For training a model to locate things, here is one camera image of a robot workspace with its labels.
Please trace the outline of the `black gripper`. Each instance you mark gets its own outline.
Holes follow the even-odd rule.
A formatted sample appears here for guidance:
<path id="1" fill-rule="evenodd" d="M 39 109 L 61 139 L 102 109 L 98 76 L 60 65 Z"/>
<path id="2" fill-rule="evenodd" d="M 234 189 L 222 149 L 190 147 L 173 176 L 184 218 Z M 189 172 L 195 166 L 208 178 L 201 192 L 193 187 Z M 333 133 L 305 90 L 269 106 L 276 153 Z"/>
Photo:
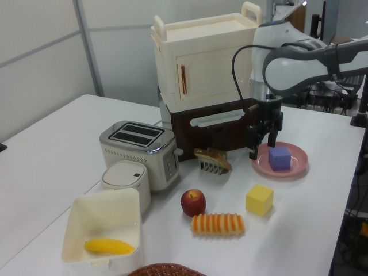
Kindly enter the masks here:
<path id="1" fill-rule="evenodd" d="M 257 126 L 261 122 L 273 123 L 276 129 L 271 129 L 268 136 L 267 145 L 274 148 L 276 146 L 276 139 L 279 130 L 283 127 L 283 113 L 281 112 L 281 103 L 279 100 L 272 100 L 269 102 L 258 101 L 253 99 L 252 105 L 255 105 L 251 111 L 253 124 L 246 126 L 246 147 L 249 149 L 249 158 L 258 158 L 258 147 L 263 140 L 263 128 Z"/>

